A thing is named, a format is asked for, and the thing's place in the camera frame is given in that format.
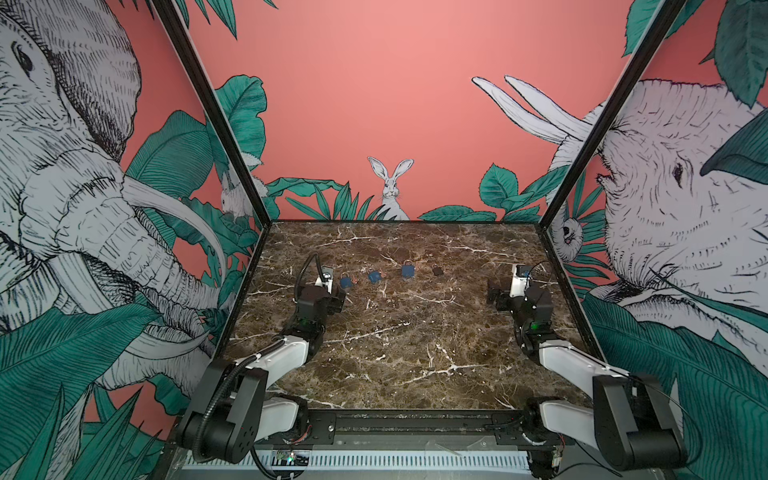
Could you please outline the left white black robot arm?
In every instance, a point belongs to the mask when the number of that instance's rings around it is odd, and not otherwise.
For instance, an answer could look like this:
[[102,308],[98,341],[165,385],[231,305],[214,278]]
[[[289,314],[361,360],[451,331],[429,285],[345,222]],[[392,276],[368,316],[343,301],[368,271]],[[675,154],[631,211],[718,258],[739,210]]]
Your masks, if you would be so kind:
[[304,433],[306,402],[269,398],[267,389],[317,354],[327,317],[341,312],[345,299],[346,291],[337,285],[303,285],[294,314],[271,345],[237,361],[213,360],[178,425],[179,446],[197,462],[236,464],[273,434]]

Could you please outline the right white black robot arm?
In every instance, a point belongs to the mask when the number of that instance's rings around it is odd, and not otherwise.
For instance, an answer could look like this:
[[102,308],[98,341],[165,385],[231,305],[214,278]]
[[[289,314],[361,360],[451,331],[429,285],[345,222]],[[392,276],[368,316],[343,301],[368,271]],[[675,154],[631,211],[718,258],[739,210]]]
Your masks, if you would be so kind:
[[557,397],[529,399],[514,421],[526,441],[570,438],[598,450],[617,471],[686,465],[688,448],[655,377],[613,367],[561,338],[552,327],[551,293],[527,278],[488,281],[486,301],[511,314],[515,341],[527,358],[592,401],[585,408]]

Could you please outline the small green circuit board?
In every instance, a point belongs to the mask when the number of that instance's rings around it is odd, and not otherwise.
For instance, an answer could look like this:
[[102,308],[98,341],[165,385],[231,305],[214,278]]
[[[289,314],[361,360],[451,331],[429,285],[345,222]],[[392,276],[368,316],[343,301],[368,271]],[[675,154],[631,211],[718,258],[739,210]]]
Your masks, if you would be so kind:
[[310,456],[310,451],[276,450],[273,455],[272,466],[278,470],[307,468],[310,463]]

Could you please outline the black front mounting rail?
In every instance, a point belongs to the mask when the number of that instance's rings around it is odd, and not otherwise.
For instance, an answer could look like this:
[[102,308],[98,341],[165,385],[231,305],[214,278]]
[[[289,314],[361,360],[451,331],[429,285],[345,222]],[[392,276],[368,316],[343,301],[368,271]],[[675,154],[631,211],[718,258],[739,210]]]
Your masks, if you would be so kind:
[[351,438],[375,440],[472,440],[524,450],[571,446],[573,437],[536,430],[529,410],[310,409],[300,425],[277,433],[261,445],[330,446]]

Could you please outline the left black frame post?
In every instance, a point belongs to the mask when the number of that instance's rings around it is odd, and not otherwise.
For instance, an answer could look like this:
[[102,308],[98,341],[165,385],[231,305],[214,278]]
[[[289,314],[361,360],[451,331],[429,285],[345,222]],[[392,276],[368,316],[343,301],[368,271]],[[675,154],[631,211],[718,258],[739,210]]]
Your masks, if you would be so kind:
[[151,4],[184,67],[207,118],[210,120],[222,144],[227,159],[234,167],[259,224],[269,229],[272,225],[272,220],[254,186],[253,177],[246,167],[232,128],[222,110],[216,92],[209,81],[194,44],[187,33],[182,18],[179,16],[178,6],[174,1],[165,0],[152,0]]

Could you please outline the black frame post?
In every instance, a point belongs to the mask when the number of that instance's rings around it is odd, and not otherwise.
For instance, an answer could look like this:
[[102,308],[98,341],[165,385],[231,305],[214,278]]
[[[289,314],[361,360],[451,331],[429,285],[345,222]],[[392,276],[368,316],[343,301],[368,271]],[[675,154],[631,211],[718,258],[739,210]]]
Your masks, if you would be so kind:
[[216,92],[209,81],[194,44],[187,33],[182,18],[179,16],[178,6],[174,1],[165,0],[152,0],[151,4],[184,67],[207,118],[210,120],[222,144],[227,159],[234,167],[259,224],[269,229],[272,225],[272,220],[254,186],[253,177],[246,167],[232,128],[222,110]]
[[622,111],[636,83],[645,72],[668,31],[686,4],[685,0],[661,1],[654,11],[650,23],[640,38],[639,44],[626,65],[618,83],[605,102],[604,108],[595,125],[589,130],[589,135],[583,143],[576,159],[570,166],[560,188],[545,214],[541,217],[538,227],[546,230],[553,223],[556,214],[567,200],[597,149]]

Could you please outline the right black frame post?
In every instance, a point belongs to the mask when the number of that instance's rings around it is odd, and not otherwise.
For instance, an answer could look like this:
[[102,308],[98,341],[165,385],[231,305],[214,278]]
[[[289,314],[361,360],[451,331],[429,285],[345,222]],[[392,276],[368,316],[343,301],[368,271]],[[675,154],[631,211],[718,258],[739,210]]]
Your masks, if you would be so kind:
[[626,65],[618,83],[605,102],[604,108],[595,125],[589,130],[589,135],[583,143],[576,159],[570,166],[560,188],[545,214],[541,217],[538,227],[546,230],[553,223],[556,214],[567,200],[597,149],[622,111],[636,83],[645,72],[668,31],[686,4],[685,0],[661,1],[654,11],[650,23],[640,38],[639,44]]

